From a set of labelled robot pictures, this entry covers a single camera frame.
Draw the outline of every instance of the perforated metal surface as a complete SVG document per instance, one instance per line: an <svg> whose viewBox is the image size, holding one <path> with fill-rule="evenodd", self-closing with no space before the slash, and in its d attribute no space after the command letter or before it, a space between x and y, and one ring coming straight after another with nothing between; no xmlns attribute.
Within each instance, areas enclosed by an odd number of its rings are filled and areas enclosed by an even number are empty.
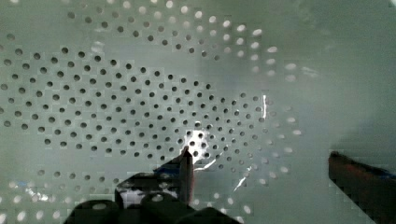
<svg viewBox="0 0 396 224"><path fill-rule="evenodd" d="M60 223L186 145L195 208L371 222L329 181L327 157L396 170L396 29L377 28L395 11L359 3L352 20L371 30L353 30L334 18L352 5L328 4L2 1L0 223Z"/></svg>

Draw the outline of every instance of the black object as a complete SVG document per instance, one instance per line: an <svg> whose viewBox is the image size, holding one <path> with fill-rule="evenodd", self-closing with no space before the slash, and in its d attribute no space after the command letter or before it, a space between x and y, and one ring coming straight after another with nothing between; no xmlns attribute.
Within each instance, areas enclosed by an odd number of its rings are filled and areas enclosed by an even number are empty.
<svg viewBox="0 0 396 224"><path fill-rule="evenodd" d="M146 195L154 192L171 194L188 204L193 185L192 155L188 149L185 147L178 157L153 173L140 173L119 183L115 189L116 204L122 208L138 205Z"/></svg>
<svg viewBox="0 0 396 224"><path fill-rule="evenodd" d="M79 204L65 224L239 224L236 220L208 207L201 211L166 193L151 193L139 205L119 209L111 201Z"/></svg>
<svg viewBox="0 0 396 224"><path fill-rule="evenodd" d="M373 221L396 224L396 175L334 151L329 177Z"/></svg>
<svg viewBox="0 0 396 224"><path fill-rule="evenodd" d="M239 222L214 208L195 211L189 207L193 187L192 155L185 147L180 156L155 169L119 183L115 202L79 204L65 224L195 224Z"/></svg>

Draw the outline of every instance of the hole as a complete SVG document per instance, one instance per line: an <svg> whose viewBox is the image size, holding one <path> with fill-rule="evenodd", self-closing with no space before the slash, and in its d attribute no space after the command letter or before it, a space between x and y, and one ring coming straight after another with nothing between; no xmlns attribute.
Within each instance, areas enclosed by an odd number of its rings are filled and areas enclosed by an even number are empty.
<svg viewBox="0 0 396 224"><path fill-rule="evenodd" d="M125 2L122 3L122 6L123 6L124 8L131 8L131 3L128 2L128 1L125 1Z"/></svg>
<svg viewBox="0 0 396 224"><path fill-rule="evenodd" d="M301 132L300 130L294 130L294 131L293 131L293 134L295 134L295 135L301 135L302 132Z"/></svg>
<svg viewBox="0 0 396 224"><path fill-rule="evenodd" d="M202 11L195 12L195 18L196 19L201 19L202 18Z"/></svg>
<svg viewBox="0 0 396 224"><path fill-rule="evenodd" d="M21 49L15 49L15 54L21 56L23 54L23 51Z"/></svg>
<svg viewBox="0 0 396 224"><path fill-rule="evenodd" d="M119 17L119 13L118 12L112 12L111 13L111 16L113 17L113 18L118 18Z"/></svg>
<svg viewBox="0 0 396 224"><path fill-rule="evenodd" d="M134 22L134 17L132 17L132 16L128 17L128 22L130 22L130 23Z"/></svg>
<svg viewBox="0 0 396 224"><path fill-rule="evenodd" d="M253 34L254 36L261 35L261 34L262 34L262 29L257 29L257 30L255 30L255 31L253 31L252 34Z"/></svg>
<svg viewBox="0 0 396 224"><path fill-rule="evenodd" d="M216 22L216 17L215 17L215 16L211 16L211 17L209 18L209 22L210 22L210 23Z"/></svg>
<svg viewBox="0 0 396 224"><path fill-rule="evenodd" d="M17 220L19 222L24 221L25 218L26 218L26 212L25 211L21 211L21 212L18 213Z"/></svg>
<svg viewBox="0 0 396 224"><path fill-rule="evenodd" d="M38 211L38 212L35 214L35 218L36 218L37 220L40 220L41 218L43 218L43 216L44 216L44 212L43 212L43 211Z"/></svg>
<svg viewBox="0 0 396 224"><path fill-rule="evenodd" d="M277 47L271 47L267 51L270 53L275 53L275 52L277 52Z"/></svg>
<svg viewBox="0 0 396 224"><path fill-rule="evenodd" d="M297 67L295 63L289 63L285 66L287 70L294 70Z"/></svg>
<svg viewBox="0 0 396 224"><path fill-rule="evenodd" d="M146 12L147 12L147 10L146 10L145 7L140 7L140 8L139 8L139 13L140 13L140 14L146 14Z"/></svg>
<svg viewBox="0 0 396 224"><path fill-rule="evenodd" d="M259 47L259 42L253 42L251 45L250 45L250 47L251 48L253 48L253 49L257 49L258 47Z"/></svg>
<svg viewBox="0 0 396 224"><path fill-rule="evenodd" d="M167 1L165 5L166 5L167 8L171 8L171 7L173 7L173 2L172 1Z"/></svg>
<svg viewBox="0 0 396 224"><path fill-rule="evenodd" d="M68 12L67 17L70 19L74 19L76 17L76 14L74 12Z"/></svg>
<svg viewBox="0 0 396 224"><path fill-rule="evenodd" d="M236 27L236 30L238 32L244 32L246 30L246 28L247 28L246 25L242 24L242 25L239 25L238 27Z"/></svg>
<svg viewBox="0 0 396 224"><path fill-rule="evenodd" d="M225 27L225 28L229 27L230 25L231 25L231 22L230 22L230 21L225 21L225 22L223 23L223 27Z"/></svg>
<svg viewBox="0 0 396 224"><path fill-rule="evenodd" d="M12 62L11 62L10 59L5 59L5 60L4 60L4 64L5 64L6 66L10 66L10 65L12 65Z"/></svg>
<svg viewBox="0 0 396 224"><path fill-rule="evenodd" d="M92 19L91 19L91 17L86 17L86 18L85 18L85 22L87 22L87 23L91 23L91 22L92 22Z"/></svg>
<svg viewBox="0 0 396 224"><path fill-rule="evenodd" d="M161 17L163 16L163 14L159 11L154 12L154 18L159 20Z"/></svg>

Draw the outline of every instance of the dark red object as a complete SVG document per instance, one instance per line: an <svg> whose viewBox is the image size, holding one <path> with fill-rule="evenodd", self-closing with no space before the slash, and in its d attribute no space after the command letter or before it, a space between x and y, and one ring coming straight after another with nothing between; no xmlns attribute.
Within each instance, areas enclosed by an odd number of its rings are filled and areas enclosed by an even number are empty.
<svg viewBox="0 0 396 224"><path fill-rule="evenodd" d="M396 224L396 176L332 152L329 178L376 223Z"/></svg>

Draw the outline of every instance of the perforated bowl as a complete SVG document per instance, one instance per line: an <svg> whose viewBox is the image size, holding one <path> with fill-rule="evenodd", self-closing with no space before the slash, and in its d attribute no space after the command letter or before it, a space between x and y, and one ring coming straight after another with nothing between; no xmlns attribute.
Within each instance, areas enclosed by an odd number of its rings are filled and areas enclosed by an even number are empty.
<svg viewBox="0 0 396 224"><path fill-rule="evenodd" d="M190 146L191 206L373 223L338 150L396 171L387 1L0 2L0 224L62 223Z"/></svg>

